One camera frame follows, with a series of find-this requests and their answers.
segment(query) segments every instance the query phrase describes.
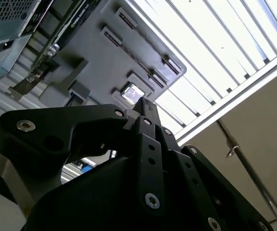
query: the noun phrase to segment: black metal bracket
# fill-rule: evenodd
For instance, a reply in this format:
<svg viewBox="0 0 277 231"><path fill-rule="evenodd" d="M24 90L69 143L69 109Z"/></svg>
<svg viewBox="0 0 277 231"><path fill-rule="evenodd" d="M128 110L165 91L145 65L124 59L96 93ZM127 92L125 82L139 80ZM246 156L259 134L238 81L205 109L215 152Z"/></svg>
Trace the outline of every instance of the black metal bracket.
<svg viewBox="0 0 277 231"><path fill-rule="evenodd" d="M0 117L0 194L21 207L25 231L63 231L86 219L96 230L190 224L263 231L260 222L272 230L197 148L181 150L154 104L140 99L134 109L80 106ZM117 157L61 185L64 164L107 150Z"/></svg>

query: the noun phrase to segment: mounting hole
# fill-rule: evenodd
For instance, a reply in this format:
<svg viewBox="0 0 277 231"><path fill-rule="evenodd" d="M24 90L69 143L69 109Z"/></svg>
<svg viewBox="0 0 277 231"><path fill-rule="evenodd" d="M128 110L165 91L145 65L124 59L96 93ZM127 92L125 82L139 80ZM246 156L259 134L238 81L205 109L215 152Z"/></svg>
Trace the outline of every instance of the mounting hole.
<svg viewBox="0 0 277 231"><path fill-rule="evenodd" d="M50 151L58 152L63 149L63 141L56 136L47 136L44 141L43 145Z"/></svg>
<svg viewBox="0 0 277 231"><path fill-rule="evenodd" d="M188 162L185 163L185 166L187 166L188 168L192 168Z"/></svg>
<svg viewBox="0 0 277 231"><path fill-rule="evenodd" d="M149 161L149 163L151 165L155 165L156 164L156 161L154 159L152 159L152 158L149 158L148 161Z"/></svg>
<svg viewBox="0 0 277 231"><path fill-rule="evenodd" d="M30 124L30 123L27 123L27 122L22 122L22 123L21 123L21 126L22 126L23 128L31 128L31 124Z"/></svg>
<svg viewBox="0 0 277 231"><path fill-rule="evenodd" d="M198 185L198 181L197 181L195 178L192 179L192 182L193 182L194 184Z"/></svg>
<svg viewBox="0 0 277 231"><path fill-rule="evenodd" d="M27 13L26 12L21 14L21 19L24 20L25 18L27 18Z"/></svg>
<svg viewBox="0 0 277 231"><path fill-rule="evenodd" d="M150 150L154 151L156 148L152 146L151 144L149 145Z"/></svg>

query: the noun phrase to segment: corrugated metal wall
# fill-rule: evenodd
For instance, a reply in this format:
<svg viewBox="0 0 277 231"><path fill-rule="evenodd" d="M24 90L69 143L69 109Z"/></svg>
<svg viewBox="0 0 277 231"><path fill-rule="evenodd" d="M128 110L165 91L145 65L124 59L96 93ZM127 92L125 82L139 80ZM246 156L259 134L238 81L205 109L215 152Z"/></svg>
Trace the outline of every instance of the corrugated metal wall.
<svg viewBox="0 0 277 231"><path fill-rule="evenodd" d="M59 4L60 1L61 0L56 0L54 5ZM57 25L58 21L49 13L44 18L39 30L44 31L44 33L47 33L47 35L50 35ZM28 75L32 64L36 60L41 49L44 47L46 41L47 38L36 31L29 40L28 45L23 50L10 74L0 80L0 115L10 110L36 109L46 107L38 100L38 97L46 88L45 83L39 83L32 90L32 92L24 96L19 103L14 101L11 96L6 93L9 86L15 86ZM64 167L61 180L64 183L73 179L74 177L79 176L80 174L81 172L78 168L73 165L67 165Z"/></svg>
<svg viewBox="0 0 277 231"><path fill-rule="evenodd" d="M45 107L45 105L38 101L39 95L46 87L43 83L38 84L33 89L32 93L24 96L19 103L5 94L9 86L15 86L27 76L29 68L35 59L36 55L29 49L25 48L10 74L0 80L0 115L10 110Z"/></svg>

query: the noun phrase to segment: metal rod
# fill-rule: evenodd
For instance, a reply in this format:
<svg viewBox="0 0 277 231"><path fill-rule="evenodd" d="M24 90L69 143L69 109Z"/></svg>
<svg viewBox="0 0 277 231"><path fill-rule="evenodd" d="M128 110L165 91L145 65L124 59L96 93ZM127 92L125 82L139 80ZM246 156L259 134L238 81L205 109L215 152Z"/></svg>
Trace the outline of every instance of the metal rod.
<svg viewBox="0 0 277 231"><path fill-rule="evenodd" d="M264 183L261 181L249 161L246 159L244 153L240 149L240 146L237 142L237 140L230 134L229 130L227 127L224 125L224 123L221 120L217 121L217 124L219 125L221 131L223 132L224 136L226 137L227 140L227 145L230 148L230 150L237 155L239 158L240 162L243 164L245 170L248 172L249 176L251 177L252 181L258 188L259 192L263 196L264 200L267 202L269 205L271 211L277 218L277 203L271 193L268 191Z"/></svg>

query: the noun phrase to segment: bolt head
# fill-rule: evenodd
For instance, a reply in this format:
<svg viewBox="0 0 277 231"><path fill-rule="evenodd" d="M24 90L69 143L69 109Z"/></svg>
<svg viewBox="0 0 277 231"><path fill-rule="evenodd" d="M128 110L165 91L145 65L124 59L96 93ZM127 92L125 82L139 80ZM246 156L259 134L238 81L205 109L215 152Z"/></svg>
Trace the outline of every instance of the bolt head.
<svg viewBox="0 0 277 231"><path fill-rule="evenodd" d="M191 150L191 152L193 153L193 154L197 154L197 151L196 151L196 149L195 148L190 148L190 150Z"/></svg>
<svg viewBox="0 0 277 231"><path fill-rule="evenodd" d="M167 135L169 135L169 136L172 135L171 131L169 131L167 128L165 128L164 131Z"/></svg>
<svg viewBox="0 0 277 231"><path fill-rule="evenodd" d="M116 113L116 115L118 115L120 117L124 116L123 112L121 112L119 110L116 110L115 113Z"/></svg>
<svg viewBox="0 0 277 231"><path fill-rule="evenodd" d="M262 227L262 229L263 229L264 231L269 231L269 229L266 227L266 225L263 224L261 221L259 221L259 224L260 224L260 226Z"/></svg>
<svg viewBox="0 0 277 231"><path fill-rule="evenodd" d="M36 125L31 122L30 120L20 120L16 123L16 127L18 130L21 130L23 132L30 132L36 129Z"/></svg>
<svg viewBox="0 0 277 231"><path fill-rule="evenodd" d="M158 198L154 194L152 194L152 193L147 193L146 194L146 196L145 196L145 203L151 209L159 209L159 207L160 207Z"/></svg>
<svg viewBox="0 0 277 231"><path fill-rule="evenodd" d="M144 119L144 122L145 122L146 124L148 124L148 125L151 125L151 122L150 122L150 120L148 120L148 119Z"/></svg>
<svg viewBox="0 0 277 231"><path fill-rule="evenodd" d="M213 231L221 231L220 224L214 218L208 218L208 223Z"/></svg>

